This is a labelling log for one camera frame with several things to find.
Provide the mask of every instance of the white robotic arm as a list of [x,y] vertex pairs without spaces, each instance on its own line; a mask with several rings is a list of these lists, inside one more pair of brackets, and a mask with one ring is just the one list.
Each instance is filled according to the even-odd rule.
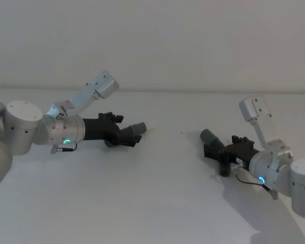
[[99,114],[98,119],[81,118],[78,114],[92,102],[109,97],[118,89],[114,78],[103,71],[71,100],[52,105],[47,114],[32,103],[13,101],[7,106],[0,102],[0,182],[8,173],[13,155],[29,152],[32,144],[52,144],[52,153],[73,151],[59,144],[82,140],[106,140],[111,145],[134,146],[146,128],[143,123],[120,130],[123,116],[111,112]]
[[[305,159],[294,161],[291,149],[276,135],[273,116],[262,96],[246,98],[239,104],[244,119],[250,122],[265,151],[254,149],[247,137],[232,136],[232,144],[225,146],[210,130],[202,131],[204,155],[219,162],[219,174],[228,177],[232,168],[236,178],[246,184],[260,185],[273,199],[278,192],[291,197],[292,208],[305,217]],[[249,171],[261,184],[239,179],[239,169]]]
[[291,149],[276,136],[272,114],[263,97],[244,99],[239,106],[266,150],[251,159],[251,174],[273,190],[291,197],[293,210],[305,217],[305,159],[293,161]]

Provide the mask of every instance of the metal bracket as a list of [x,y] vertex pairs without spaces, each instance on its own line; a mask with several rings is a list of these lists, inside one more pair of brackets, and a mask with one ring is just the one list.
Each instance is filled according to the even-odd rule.
[[254,126],[263,148],[273,155],[270,168],[274,173],[284,164],[293,162],[293,153],[275,133],[273,116],[262,96],[246,98],[239,107],[244,119]]
[[56,154],[56,152],[62,152],[62,148],[59,147],[59,145],[53,145],[51,154]]
[[268,193],[271,195],[273,200],[278,200],[279,196],[278,196],[278,191],[277,190],[269,190]]
[[118,83],[107,71],[101,72],[71,100],[54,103],[47,114],[52,117],[78,115],[95,100],[105,99],[118,89]]

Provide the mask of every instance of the white table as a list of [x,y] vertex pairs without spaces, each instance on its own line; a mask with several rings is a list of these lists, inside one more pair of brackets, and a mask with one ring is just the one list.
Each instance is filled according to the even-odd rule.
[[[43,112],[75,91],[0,89],[0,100],[26,100]],[[199,134],[225,143],[248,136],[261,150],[238,103],[248,95],[117,92],[83,117],[112,111],[122,128],[153,125],[135,148],[87,141],[76,152],[33,146],[14,158],[0,184],[0,244],[305,243],[305,219],[290,199],[221,178],[203,157]],[[305,95],[266,95],[281,139],[305,157]]]

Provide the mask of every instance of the white wall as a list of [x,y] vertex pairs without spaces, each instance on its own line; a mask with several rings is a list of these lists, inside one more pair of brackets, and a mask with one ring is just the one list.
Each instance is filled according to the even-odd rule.
[[0,86],[305,92],[305,0],[0,0]]

